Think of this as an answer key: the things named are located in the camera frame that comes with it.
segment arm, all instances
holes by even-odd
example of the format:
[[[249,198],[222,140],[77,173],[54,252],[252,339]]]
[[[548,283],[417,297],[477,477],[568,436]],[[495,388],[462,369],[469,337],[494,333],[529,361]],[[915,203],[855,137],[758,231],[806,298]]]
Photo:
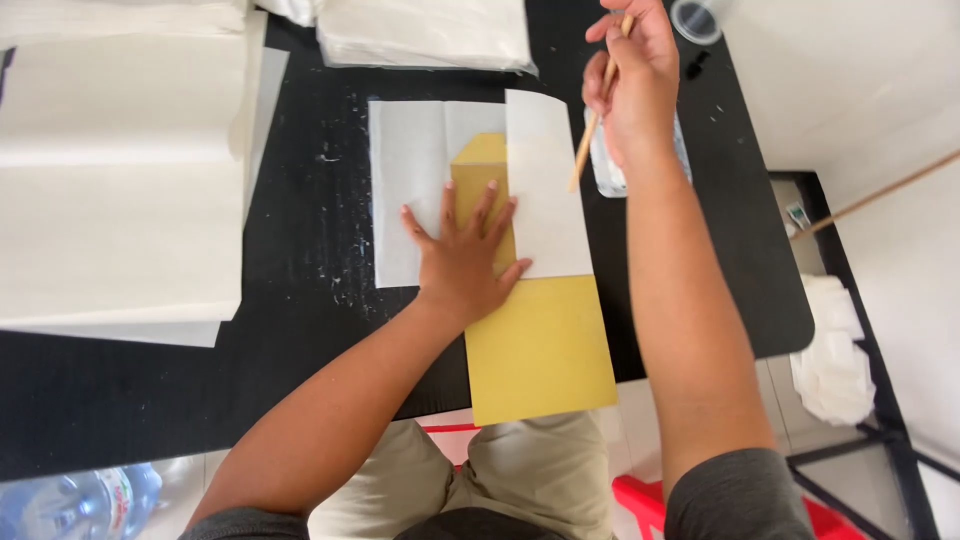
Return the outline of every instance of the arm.
[[[696,465],[733,450],[776,448],[763,409],[754,354],[713,252],[693,188],[673,149],[679,59],[660,0],[604,0],[622,15],[587,32],[607,40],[619,67],[600,96],[608,55],[584,76],[584,99],[604,114],[607,145],[627,179],[630,293],[636,336],[660,421],[663,488]]]
[[[494,252],[516,207],[512,198],[484,233],[495,194],[492,183],[458,231],[448,183],[437,239],[401,209],[422,252],[417,299],[261,418],[227,455],[187,528],[240,506],[306,517],[360,468],[434,359],[467,325],[500,307],[531,263],[520,260],[493,276]]]

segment hand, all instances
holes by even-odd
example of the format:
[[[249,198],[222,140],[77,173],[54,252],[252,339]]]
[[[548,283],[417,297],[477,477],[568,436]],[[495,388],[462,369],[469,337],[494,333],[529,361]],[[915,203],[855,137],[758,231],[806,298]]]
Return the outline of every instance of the hand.
[[[607,49],[593,55],[584,71],[583,97],[603,115],[607,148],[621,168],[673,150],[673,113],[680,85],[680,59],[670,19],[660,0],[600,0],[625,10],[636,21],[629,37],[620,32],[623,13],[604,15],[587,30],[587,41],[606,38]],[[617,77],[603,97],[607,59],[613,56]]]
[[[484,233],[484,223],[496,199],[497,183],[490,182],[470,215],[467,227],[457,228],[456,189],[444,186],[441,202],[440,238],[432,238],[404,205],[400,218],[407,233],[420,247],[420,294],[417,300],[444,314],[460,331],[486,317],[507,300],[516,281],[533,264],[522,258],[499,278],[493,275],[496,246],[514,217],[516,197],[511,197]]]

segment forearm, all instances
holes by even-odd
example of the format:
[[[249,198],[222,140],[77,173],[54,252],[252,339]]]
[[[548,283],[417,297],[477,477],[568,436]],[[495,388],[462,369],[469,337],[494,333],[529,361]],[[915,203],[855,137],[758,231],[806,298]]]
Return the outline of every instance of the forearm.
[[[775,441],[696,194],[672,152],[651,156],[626,173],[630,287],[669,492],[710,457]]]
[[[190,526],[237,506],[307,515],[360,468],[414,385],[461,331],[415,301],[338,356],[240,439]]]

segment black table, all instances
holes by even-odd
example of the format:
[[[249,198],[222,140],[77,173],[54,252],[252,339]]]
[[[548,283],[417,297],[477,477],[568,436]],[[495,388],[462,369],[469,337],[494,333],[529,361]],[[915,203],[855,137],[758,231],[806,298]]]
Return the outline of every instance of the black table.
[[[0,479],[232,446],[276,402],[384,324],[415,288],[373,286],[367,99],[563,99],[584,128],[592,0],[528,2],[540,78],[476,71],[330,69],[313,38],[271,16],[291,51],[244,235],[243,304],[215,349],[0,332]],[[687,65],[700,52],[678,38]],[[757,356],[800,350],[813,322],[723,42],[678,104],[694,185]],[[323,153],[330,159],[320,158]],[[590,249],[618,381],[644,377],[627,289],[624,201],[583,179]],[[430,368],[397,418],[470,406],[464,342]]]

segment tiled floor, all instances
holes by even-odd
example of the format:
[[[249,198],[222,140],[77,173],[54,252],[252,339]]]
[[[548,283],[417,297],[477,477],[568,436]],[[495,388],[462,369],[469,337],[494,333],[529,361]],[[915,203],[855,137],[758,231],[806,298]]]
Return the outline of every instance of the tiled floor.
[[[800,200],[791,183],[774,182],[780,207]],[[816,245],[794,245],[794,255],[802,272],[823,274]],[[793,390],[789,358],[777,356],[756,363],[767,415],[777,435],[780,450],[785,454],[803,452],[856,437],[855,430],[834,428],[808,414]],[[601,423],[608,443],[611,479],[619,475],[652,481],[660,479],[660,435],[653,396],[647,380],[634,380],[617,385],[619,405],[601,411]],[[424,425],[472,423],[469,410],[423,417]],[[441,450],[453,461],[466,458],[471,432],[432,435]],[[223,461],[226,451],[181,458],[171,463],[179,467],[180,481],[168,484],[163,498],[170,501],[151,518],[141,540],[169,539],[179,534],[213,473]],[[900,503],[900,495],[882,449],[823,461],[803,468],[841,500],[874,521],[895,538],[908,538],[908,529]],[[614,504],[613,527],[621,540],[640,538],[636,522],[626,510]]]

